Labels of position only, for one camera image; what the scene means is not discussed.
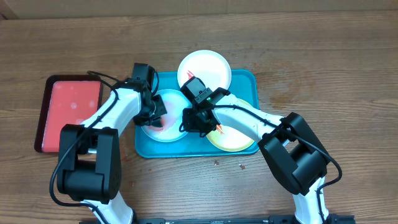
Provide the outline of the light blue plate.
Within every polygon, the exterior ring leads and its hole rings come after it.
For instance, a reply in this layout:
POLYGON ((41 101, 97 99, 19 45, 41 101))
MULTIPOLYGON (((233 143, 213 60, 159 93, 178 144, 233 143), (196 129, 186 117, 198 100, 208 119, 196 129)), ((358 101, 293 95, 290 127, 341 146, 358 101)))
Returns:
POLYGON ((184 97, 182 92, 172 89, 160 90, 157 92, 163 99, 167 114, 161 116, 164 131, 155 132, 143 126, 142 130, 153 140, 159 142, 172 142, 181 139, 186 132, 180 132, 183 110, 190 108, 191 103, 184 97))

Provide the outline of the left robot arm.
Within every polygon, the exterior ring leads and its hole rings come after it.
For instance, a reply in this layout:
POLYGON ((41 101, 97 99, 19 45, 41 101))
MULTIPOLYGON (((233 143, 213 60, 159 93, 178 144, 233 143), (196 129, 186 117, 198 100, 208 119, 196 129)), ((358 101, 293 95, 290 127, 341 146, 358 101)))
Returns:
POLYGON ((88 207, 98 223, 136 223, 119 189, 122 169, 119 137, 130 121, 161 128, 164 102, 157 95, 155 68, 135 63, 131 77, 110 86, 109 99, 81 124, 60 132, 58 164, 49 183, 52 200, 63 207, 88 207))

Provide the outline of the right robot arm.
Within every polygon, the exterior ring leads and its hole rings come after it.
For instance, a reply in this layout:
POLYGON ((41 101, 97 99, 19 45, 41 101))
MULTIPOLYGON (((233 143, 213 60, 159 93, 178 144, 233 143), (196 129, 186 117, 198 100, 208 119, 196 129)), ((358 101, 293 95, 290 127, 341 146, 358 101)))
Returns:
POLYGON ((192 107, 183 110, 181 132, 204 137, 218 125, 233 128, 257 143, 272 175, 294 196, 299 223, 326 223, 323 188, 332 157, 297 113, 286 117, 265 113, 224 88, 212 91, 197 77, 180 91, 192 107))

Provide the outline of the white plate with red stain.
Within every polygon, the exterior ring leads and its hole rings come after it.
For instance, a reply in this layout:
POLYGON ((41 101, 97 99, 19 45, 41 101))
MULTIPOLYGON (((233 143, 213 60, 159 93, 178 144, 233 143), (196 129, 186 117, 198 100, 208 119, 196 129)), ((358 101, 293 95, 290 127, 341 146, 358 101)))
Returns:
POLYGON ((212 91, 218 87, 228 89, 232 79, 231 67, 219 53, 211 50, 197 50, 188 54, 178 67, 179 87, 192 77, 199 78, 212 91))

